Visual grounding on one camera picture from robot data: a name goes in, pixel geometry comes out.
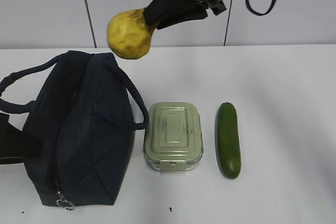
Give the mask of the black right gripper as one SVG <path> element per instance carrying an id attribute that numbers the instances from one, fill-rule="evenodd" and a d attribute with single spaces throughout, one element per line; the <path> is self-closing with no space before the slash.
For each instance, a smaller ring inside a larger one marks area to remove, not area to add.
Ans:
<path id="1" fill-rule="evenodd" d="M 223 0 L 153 0 L 144 11 L 148 25 L 164 29 L 179 23 L 205 19 L 210 9 L 214 15 L 226 10 Z"/>

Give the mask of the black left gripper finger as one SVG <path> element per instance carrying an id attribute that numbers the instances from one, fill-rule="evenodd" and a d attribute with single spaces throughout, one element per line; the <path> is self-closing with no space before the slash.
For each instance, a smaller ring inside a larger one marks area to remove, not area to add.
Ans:
<path id="1" fill-rule="evenodd" d="M 9 115 L 1 113 L 1 165 L 19 164 L 41 154 L 42 144 L 9 123 Z"/>

